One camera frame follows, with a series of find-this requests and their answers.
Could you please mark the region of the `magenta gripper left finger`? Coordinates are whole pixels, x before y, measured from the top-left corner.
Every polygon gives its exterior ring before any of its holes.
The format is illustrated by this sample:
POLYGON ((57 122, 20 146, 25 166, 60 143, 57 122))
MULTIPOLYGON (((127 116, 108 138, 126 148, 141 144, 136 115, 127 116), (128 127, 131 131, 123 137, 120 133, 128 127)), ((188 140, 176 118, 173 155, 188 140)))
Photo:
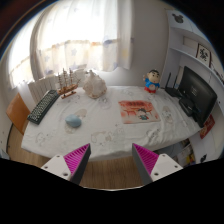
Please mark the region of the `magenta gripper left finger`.
POLYGON ((64 156, 57 154, 42 169, 79 185, 90 155, 91 146, 86 144, 64 156))

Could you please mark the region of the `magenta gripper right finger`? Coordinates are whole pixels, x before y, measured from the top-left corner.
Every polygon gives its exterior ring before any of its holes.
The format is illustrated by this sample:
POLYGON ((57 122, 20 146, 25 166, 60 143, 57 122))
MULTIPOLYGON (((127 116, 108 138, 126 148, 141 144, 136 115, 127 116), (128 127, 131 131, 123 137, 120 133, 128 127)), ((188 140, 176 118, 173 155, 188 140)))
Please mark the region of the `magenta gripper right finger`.
POLYGON ((156 154, 143 146, 132 144, 132 156, 144 185, 182 169, 167 154, 156 154))

